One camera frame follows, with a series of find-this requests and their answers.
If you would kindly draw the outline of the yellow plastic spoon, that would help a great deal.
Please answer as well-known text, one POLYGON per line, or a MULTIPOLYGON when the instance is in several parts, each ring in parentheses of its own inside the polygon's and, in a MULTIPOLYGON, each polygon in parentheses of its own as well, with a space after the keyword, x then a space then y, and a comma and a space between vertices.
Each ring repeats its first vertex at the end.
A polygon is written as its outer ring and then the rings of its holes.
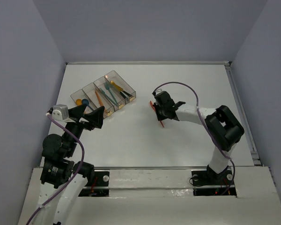
POLYGON ((87 105, 83 103, 82 99, 77 99, 75 103, 78 106, 80 111, 82 111, 82 109, 83 109, 84 110, 83 113, 86 112, 86 106, 87 105))

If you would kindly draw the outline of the orange plastic knife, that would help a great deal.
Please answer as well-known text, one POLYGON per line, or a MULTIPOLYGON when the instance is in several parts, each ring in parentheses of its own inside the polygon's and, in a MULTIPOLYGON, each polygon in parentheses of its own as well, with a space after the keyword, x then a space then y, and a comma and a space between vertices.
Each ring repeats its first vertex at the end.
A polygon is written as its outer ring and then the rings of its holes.
MULTIPOLYGON (((156 110, 155 110, 155 107, 154 107, 152 101, 150 101, 149 103, 150 103, 150 106, 151 106, 151 108, 153 109, 153 111, 156 113, 156 110)), ((160 122, 161 126, 164 128, 163 122, 162 122, 162 121, 159 121, 159 122, 160 122)))

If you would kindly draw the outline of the dark blue plastic spoon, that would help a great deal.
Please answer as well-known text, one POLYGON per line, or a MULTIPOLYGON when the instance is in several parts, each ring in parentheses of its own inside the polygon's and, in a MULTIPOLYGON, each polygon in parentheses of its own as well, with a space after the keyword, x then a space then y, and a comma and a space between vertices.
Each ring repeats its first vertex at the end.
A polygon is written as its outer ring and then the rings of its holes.
POLYGON ((89 101, 87 99, 83 99, 82 101, 82 104, 85 104, 91 111, 93 111, 93 108, 89 105, 89 101))

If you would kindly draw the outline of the teal chopstick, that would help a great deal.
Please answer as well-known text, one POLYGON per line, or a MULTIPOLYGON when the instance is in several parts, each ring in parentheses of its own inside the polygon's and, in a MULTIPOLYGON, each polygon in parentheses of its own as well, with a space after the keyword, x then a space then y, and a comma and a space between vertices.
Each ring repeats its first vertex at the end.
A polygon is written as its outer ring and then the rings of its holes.
POLYGON ((102 88, 99 88, 100 91, 102 92, 102 94, 113 104, 115 105, 113 102, 112 102, 112 97, 110 96, 108 90, 106 89, 102 89, 102 88))

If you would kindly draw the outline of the teal plastic fork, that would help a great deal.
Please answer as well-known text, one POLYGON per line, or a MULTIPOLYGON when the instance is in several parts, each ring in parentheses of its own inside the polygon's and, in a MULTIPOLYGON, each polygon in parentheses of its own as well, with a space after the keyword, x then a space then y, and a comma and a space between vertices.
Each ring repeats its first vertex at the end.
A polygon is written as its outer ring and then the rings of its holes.
POLYGON ((110 96, 112 97, 112 102, 113 102, 115 105, 118 105, 117 100, 116 100, 116 98, 114 97, 114 95, 113 95, 113 93, 112 93, 112 91, 111 91, 110 85, 109 85, 107 82, 105 82, 105 83, 104 83, 104 86, 105 86, 105 88, 108 90, 110 96))

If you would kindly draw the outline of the gold knife dark handle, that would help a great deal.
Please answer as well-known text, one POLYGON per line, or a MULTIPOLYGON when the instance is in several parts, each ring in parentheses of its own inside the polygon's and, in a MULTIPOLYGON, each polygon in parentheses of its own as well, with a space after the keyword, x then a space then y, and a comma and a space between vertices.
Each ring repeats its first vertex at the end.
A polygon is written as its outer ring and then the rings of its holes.
POLYGON ((110 81, 111 85, 113 85, 116 90, 120 93, 123 98, 130 98, 132 95, 125 91, 122 87, 118 86, 114 81, 110 81))

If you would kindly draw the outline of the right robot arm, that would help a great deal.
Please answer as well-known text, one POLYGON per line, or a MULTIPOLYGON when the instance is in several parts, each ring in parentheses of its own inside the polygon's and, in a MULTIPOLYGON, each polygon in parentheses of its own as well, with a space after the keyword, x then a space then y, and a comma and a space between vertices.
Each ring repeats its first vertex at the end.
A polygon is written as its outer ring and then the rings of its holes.
POLYGON ((243 126, 225 105, 218 108, 201 108, 182 101, 174 102, 166 91, 155 91, 153 96, 155 102, 151 106, 158 121, 186 121, 204 127, 214 143, 213 155, 206 170, 193 174, 190 180, 194 187, 216 185, 225 177, 229 163, 235 167, 231 161, 231 153, 244 135, 243 126))

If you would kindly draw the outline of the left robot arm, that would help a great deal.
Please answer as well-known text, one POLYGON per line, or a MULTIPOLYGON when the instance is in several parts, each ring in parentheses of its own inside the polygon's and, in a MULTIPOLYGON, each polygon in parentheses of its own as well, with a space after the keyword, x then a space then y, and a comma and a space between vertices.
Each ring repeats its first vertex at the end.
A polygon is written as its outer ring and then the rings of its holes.
POLYGON ((68 108, 55 105, 46 117, 61 128, 62 135, 50 134, 42 144, 44 164, 40 176, 37 209, 29 225, 63 225, 85 185, 94 181, 95 169, 84 162, 85 149, 80 141, 84 130, 101 129, 105 107, 86 113, 86 104, 68 108))

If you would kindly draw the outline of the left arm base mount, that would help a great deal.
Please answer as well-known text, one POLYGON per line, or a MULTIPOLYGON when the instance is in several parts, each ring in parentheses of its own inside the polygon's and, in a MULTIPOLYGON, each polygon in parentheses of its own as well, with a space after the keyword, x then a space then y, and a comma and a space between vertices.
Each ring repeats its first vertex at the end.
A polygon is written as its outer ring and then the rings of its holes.
POLYGON ((94 179, 85 185, 79 193, 79 197, 108 197, 109 181, 110 171, 95 170, 94 179))

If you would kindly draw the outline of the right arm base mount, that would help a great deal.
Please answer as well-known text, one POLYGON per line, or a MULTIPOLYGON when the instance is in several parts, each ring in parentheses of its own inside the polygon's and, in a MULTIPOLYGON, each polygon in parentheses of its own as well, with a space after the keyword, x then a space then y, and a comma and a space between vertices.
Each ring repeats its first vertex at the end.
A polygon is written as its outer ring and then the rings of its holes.
POLYGON ((205 170, 194 170, 189 179, 194 196, 237 196, 233 172, 228 169, 221 178, 211 180, 205 170))

